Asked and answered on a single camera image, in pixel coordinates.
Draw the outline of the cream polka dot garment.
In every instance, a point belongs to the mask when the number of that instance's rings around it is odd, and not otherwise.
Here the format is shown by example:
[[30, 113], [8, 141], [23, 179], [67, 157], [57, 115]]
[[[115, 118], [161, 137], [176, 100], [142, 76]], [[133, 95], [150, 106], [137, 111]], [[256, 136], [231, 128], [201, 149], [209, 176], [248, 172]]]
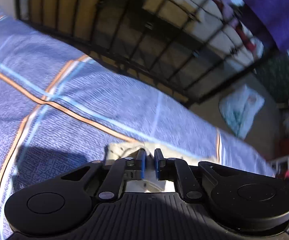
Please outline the cream polka dot garment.
[[165, 158], [183, 159], [189, 165], [197, 166], [200, 161], [209, 161], [212, 163], [219, 163], [217, 157], [189, 157], [183, 153], [175, 151], [162, 144], [155, 144], [152, 142], [123, 142], [110, 143], [106, 151], [105, 163], [106, 165], [113, 164], [114, 161], [120, 158], [136, 157], [136, 151], [143, 148], [146, 152], [146, 171], [144, 172], [144, 179], [127, 182], [125, 190], [127, 192], [174, 192], [174, 183], [171, 181], [159, 181], [156, 179], [154, 170], [154, 150], [159, 148]]

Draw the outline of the blue plaid bed sheet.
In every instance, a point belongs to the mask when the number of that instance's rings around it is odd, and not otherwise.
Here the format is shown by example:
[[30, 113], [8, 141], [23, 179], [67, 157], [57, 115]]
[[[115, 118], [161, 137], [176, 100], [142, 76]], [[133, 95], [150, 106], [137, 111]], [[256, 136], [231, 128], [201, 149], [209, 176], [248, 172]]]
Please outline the blue plaid bed sheet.
[[206, 159], [274, 174], [254, 148], [170, 96], [0, 8], [0, 239], [12, 233], [3, 210], [13, 192], [138, 141], [193, 165]]

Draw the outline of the white plastic bag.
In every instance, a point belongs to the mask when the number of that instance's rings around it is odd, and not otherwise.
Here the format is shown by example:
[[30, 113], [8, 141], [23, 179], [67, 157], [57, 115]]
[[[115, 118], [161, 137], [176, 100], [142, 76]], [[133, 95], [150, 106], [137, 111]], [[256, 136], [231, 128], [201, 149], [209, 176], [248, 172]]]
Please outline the white plastic bag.
[[234, 135], [244, 140], [264, 102], [258, 92], [243, 85], [219, 102], [219, 111]]

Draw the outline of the black metal bed frame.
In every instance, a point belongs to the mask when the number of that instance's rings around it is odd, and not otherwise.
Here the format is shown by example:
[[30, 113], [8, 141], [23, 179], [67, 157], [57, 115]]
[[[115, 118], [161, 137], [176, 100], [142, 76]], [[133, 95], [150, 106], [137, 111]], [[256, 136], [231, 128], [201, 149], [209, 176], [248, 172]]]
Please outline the black metal bed frame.
[[15, 10], [30, 26], [179, 93], [188, 107], [277, 53], [232, 0], [15, 0]]

